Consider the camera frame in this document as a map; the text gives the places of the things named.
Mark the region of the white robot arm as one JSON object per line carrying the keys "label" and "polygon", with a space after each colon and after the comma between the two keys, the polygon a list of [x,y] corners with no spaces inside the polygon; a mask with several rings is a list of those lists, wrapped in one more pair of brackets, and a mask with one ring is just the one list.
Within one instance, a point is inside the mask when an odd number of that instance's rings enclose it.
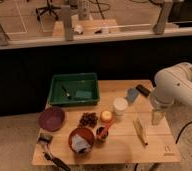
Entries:
{"label": "white robot arm", "polygon": [[192,108],[192,64],[183,62],[158,71],[149,98],[153,106],[151,123],[158,125],[167,108],[177,100]]}

